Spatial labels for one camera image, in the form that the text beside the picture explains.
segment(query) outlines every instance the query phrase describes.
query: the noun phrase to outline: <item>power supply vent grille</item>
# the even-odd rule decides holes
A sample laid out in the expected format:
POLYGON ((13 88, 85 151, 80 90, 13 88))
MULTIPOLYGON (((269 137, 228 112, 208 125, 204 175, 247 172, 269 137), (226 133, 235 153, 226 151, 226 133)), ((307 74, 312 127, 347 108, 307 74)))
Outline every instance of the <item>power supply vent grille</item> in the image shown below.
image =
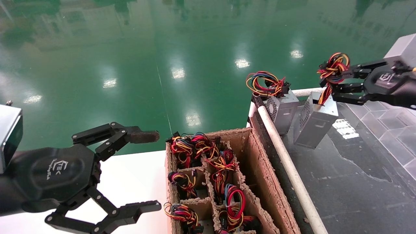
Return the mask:
POLYGON ((272 121, 274 121, 276 119, 276 115, 277 115, 277 105, 276 105, 276 102, 275 102, 275 98, 269 97, 267 99, 266 109, 267 109, 267 112, 270 115, 270 118, 272 119, 272 121))
POLYGON ((306 122, 310 116, 310 99, 306 100, 305 105, 303 106, 302 112, 300 113, 300 130, 302 131, 303 127, 305 126, 306 122))

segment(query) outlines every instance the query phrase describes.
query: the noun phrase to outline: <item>robotic arm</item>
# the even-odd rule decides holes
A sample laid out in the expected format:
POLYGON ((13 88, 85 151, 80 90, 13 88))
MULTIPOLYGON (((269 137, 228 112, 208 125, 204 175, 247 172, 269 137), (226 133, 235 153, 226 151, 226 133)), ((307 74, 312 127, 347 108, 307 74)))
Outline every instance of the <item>robotic arm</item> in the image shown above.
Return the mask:
POLYGON ((161 209, 157 201, 115 207, 97 190, 100 162, 106 161, 127 143, 159 139, 157 131, 141 131, 116 122, 72 136, 70 148, 42 148, 16 152, 22 134, 22 111, 0 105, 0 216, 56 209, 45 218, 52 227, 73 233, 109 234, 117 227, 134 224, 144 212, 161 209), (106 140, 95 149, 87 146, 106 140), (92 198, 108 215, 93 224, 65 217, 92 198))
MULTIPOLYGON (((351 66, 337 78, 359 79, 348 84, 333 84, 337 102, 363 105, 381 101, 416 110, 416 34, 399 38, 382 60, 351 66)), ((321 79, 321 87, 327 84, 321 79)))

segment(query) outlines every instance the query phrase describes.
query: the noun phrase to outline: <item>white table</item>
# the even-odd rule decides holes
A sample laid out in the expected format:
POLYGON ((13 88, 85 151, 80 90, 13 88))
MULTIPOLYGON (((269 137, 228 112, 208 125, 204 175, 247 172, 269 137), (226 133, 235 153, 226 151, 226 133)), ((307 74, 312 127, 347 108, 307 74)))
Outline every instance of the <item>white table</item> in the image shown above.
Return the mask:
MULTIPOLYGON (((165 151, 113 156, 101 163, 98 190, 116 207, 128 203, 158 200, 166 202, 165 151)), ((0 217, 1 234, 67 234, 47 225, 43 213, 21 213, 0 217)), ((97 223, 106 216, 92 199, 69 211, 67 217, 97 223)), ((167 233, 167 216, 162 210, 145 213, 137 224, 121 226, 113 234, 167 233)))

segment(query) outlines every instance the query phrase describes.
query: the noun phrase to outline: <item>metal casing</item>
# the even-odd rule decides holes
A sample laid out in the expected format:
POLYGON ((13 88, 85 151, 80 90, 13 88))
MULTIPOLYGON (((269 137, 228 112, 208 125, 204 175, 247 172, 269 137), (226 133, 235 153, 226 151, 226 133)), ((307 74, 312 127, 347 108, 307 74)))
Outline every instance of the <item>metal casing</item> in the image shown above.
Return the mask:
POLYGON ((280 135, 287 134, 289 131, 298 104, 299 100, 291 90, 284 97, 272 96, 267 99, 266 110, 280 135))
POLYGON ((314 104, 320 93, 312 92, 295 120, 293 144, 315 149, 338 119, 337 103, 330 96, 323 106, 314 104))
POLYGON ((0 174, 2 174, 22 140, 22 109, 0 105, 0 123, 0 174))
POLYGON ((400 37, 390 48, 387 54, 384 56, 385 59, 395 58, 395 60, 402 60, 408 66, 416 67, 416 33, 400 37))

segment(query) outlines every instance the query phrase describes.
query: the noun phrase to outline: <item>power supply unit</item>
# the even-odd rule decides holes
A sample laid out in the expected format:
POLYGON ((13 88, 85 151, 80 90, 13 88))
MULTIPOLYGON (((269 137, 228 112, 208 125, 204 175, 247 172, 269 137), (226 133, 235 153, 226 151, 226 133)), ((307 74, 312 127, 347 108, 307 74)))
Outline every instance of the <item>power supply unit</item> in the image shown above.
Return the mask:
POLYGON ((271 96, 267 99, 266 110, 280 135, 289 131, 298 104, 299 100, 291 90, 284 97, 271 96))
POLYGON ((337 102, 330 96, 324 105, 318 105, 320 95, 318 92, 312 92, 296 118, 293 144, 315 149, 338 119, 337 102))

